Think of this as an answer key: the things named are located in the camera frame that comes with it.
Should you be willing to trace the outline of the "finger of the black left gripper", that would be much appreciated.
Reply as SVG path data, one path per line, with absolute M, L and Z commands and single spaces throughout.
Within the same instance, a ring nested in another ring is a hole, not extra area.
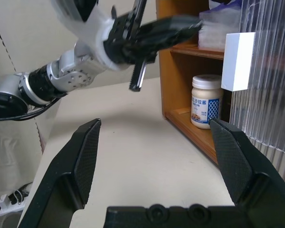
M 192 15 L 176 15 L 155 20 L 144 25 L 144 33 L 155 34 L 181 34 L 194 36 L 202 27 L 202 20 Z
M 170 30 L 150 35 L 144 38 L 144 49 L 148 51 L 160 51 L 168 49 L 179 43 L 183 43 L 195 35 L 197 35 L 197 28 L 185 28 L 181 30 Z

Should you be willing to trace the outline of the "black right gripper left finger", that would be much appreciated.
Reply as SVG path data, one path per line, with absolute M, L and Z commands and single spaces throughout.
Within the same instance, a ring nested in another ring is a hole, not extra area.
M 81 126 L 49 164 L 19 228 L 69 228 L 85 208 L 95 172 L 101 120 Z

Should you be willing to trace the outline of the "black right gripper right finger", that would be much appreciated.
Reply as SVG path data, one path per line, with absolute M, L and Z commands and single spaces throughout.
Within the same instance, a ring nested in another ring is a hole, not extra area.
M 285 181 L 236 126 L 209 121 L 219 170 L 229 195 L 253 228 L 285 228 Z

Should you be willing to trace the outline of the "purple tissue pack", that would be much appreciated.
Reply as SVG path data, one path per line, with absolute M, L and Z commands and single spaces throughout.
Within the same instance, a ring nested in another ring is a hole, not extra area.
M 226 35 L 239 31 L 241 7 L 242 0 L 209 0 L 209 9 L 199 13 L 199 48 L 224 49 Z

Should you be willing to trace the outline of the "white jar blue label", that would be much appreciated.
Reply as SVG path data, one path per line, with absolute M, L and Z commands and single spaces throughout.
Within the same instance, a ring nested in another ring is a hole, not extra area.
M 222 102 L 221 76 L 207 74 L 192 78 L 190 120 L 194 126 L 208 130 L 210 119 L 221 118 Z

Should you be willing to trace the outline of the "wooden cabinet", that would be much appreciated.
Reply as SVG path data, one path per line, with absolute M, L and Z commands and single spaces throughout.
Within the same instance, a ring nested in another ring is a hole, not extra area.
M 156 0 L 157 19 L 174 15 L 193 15 L 209 9 L 208 0 Z M 160 51 L 162 114 L 210 160 L 217 162 L 210 130 L 191 123 L 192 78 L 196 75 L 221 75 L 224 51 L 200 48 L 198 35 L 170 49 Z M 224 90 L 221 119 L 229 122 L 232 92 Z

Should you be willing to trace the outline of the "white power strip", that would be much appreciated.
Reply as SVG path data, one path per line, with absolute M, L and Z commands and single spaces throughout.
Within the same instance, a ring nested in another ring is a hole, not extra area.
M 12 212 L 21 212 L 24 210 L 26 204 L 26 198 L 19 190 L 13 192 L 13 196 L 16 199 L 16 203 L 12 204 L 7 194 L 4 194 L 0 198 L 0 217 Z

